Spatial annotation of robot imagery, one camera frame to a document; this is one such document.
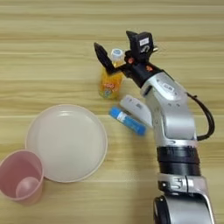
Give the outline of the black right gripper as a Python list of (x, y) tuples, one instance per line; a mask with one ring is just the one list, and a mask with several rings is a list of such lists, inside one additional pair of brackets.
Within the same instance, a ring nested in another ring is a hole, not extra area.
[[(136, 32), (126, 31), (129, 39), (129, 47), (132, 52), (137, 49)], [(108, 74), (116, 74), (123, 72), (127, 78), (131, 78), (136, 85), (141, 88), (143, 84), (153, 75), (162, 72), (162, 69), (151, 64), (148, 60), (137, 61), (133, 57), (126, 57), (125, 63), (118, 68), (115, 68), (110, 60), (108, 53), (102, 45), (94, 43), (94, 51), (97, 59), (101, 62)]]

